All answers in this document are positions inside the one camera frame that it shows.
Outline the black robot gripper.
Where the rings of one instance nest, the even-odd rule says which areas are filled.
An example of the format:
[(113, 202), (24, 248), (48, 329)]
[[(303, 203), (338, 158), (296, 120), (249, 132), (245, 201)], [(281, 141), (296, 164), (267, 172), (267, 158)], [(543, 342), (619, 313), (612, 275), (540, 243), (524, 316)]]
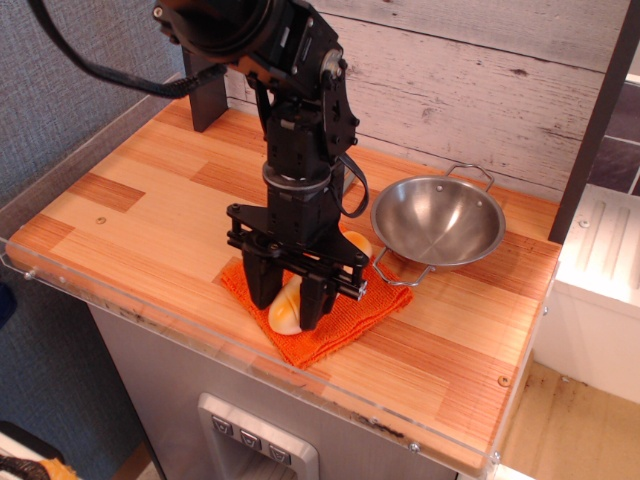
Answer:
[(311, 331), (329, 314), (337, 295), (359, 300), (366, 292), (363, 270), (369, 257), (342, 234), (342, 216), (360, 216), (369, 190), (353, 212), (342, 205), (344, 172), (337, 169), (312, 183), (266, 173), (265, 207), (234, 203), (227, 208), (232, 226), (228, 244), (242, 251), (250, 298), (266, 309), (280, 292), (283, 272), (302, 278), (300, 328)]

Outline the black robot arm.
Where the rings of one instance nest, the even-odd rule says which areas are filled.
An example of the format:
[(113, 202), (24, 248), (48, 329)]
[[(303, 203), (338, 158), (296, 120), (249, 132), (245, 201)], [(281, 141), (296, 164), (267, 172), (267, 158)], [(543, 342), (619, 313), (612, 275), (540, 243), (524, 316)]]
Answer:
[(285, 273), (301, 279), (302, 330), (338, 295), (361, 298), (368, 256), (341, 233), (358, 118), (337, 33), (304, 1), (161, 1), (163, 32), (189, 53), (242, 73), (254, 90), (267, 159), (263, 207), (231, 205), (229, 243), (243, 256), (252, 302), (269, 307)]

